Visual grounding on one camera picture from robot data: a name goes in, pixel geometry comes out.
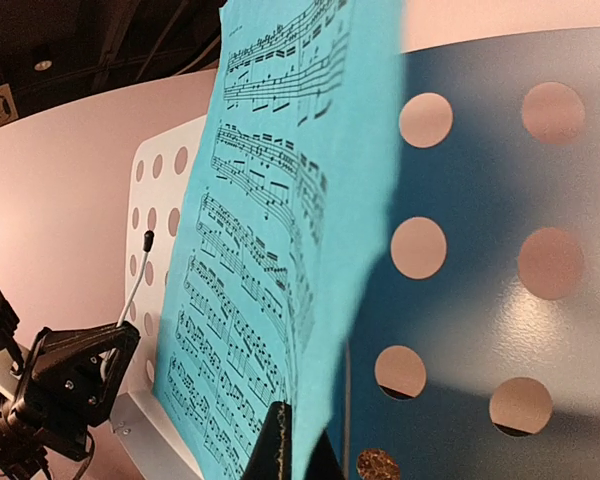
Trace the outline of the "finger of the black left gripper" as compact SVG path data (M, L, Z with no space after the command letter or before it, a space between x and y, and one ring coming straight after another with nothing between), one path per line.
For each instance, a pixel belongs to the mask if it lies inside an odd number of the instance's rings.
M67 413L97 427L109 419L140 341L125 321L77 330L43 328L17 387L17 409L41 422Z

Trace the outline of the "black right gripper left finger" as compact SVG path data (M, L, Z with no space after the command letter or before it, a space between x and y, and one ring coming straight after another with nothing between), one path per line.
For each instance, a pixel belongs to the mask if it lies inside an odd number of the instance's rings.
M292 409L274 401L265 416L242 480L292 478Z

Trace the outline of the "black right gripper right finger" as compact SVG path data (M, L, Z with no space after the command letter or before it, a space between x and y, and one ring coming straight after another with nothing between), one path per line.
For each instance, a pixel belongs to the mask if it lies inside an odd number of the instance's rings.
M305 480L344 480L327 431L324 430L312 451L305 471Z

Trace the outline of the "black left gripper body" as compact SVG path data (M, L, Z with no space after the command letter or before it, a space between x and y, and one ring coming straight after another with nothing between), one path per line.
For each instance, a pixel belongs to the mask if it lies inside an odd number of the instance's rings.
M0 394L0 469L47 470L50 450L88 468L92 435L86 423L58 408L30 416Z

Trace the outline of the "grey perforated music stand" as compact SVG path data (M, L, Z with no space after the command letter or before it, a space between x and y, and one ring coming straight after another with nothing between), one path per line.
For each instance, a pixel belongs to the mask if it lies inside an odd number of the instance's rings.
M600 479L600 27L400 51L400 71L388 243L323 429L344 478ZM142 337L111 421L147 479L206 479L154 386L207 115L131 174Z

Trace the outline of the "blue sheet music page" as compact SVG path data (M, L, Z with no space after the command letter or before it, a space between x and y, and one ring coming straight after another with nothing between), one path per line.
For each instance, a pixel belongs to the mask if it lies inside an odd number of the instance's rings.
M229 1L180 213L154 391L206 479L238 479L270 405L293 477L332 414L341 349L388 243L399 1Z

